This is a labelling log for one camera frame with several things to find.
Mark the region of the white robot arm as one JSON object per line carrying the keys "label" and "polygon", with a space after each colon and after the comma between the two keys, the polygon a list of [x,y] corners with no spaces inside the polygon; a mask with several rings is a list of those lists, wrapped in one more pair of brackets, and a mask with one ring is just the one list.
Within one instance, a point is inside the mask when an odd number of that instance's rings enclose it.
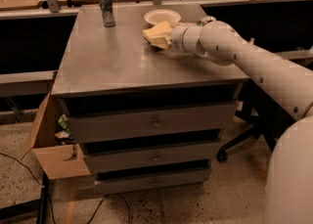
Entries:
{"label": "white robot arm", "polygon": [[243,40],[220,21],[181,24],[173,49],[240,68],[293,119],[271,155],[263,224],[313,224],[313,71]]}

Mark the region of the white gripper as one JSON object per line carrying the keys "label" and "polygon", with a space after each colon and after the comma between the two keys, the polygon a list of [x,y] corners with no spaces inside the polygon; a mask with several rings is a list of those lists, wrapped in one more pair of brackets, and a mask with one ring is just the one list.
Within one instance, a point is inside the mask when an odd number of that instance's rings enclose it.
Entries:
{"label": "white gripper", "polygon": [[183,24],[176,25],[169,35],[170,46],[173,50],[185,53],[186,50],[183,46],[183,36],[188,26]]}

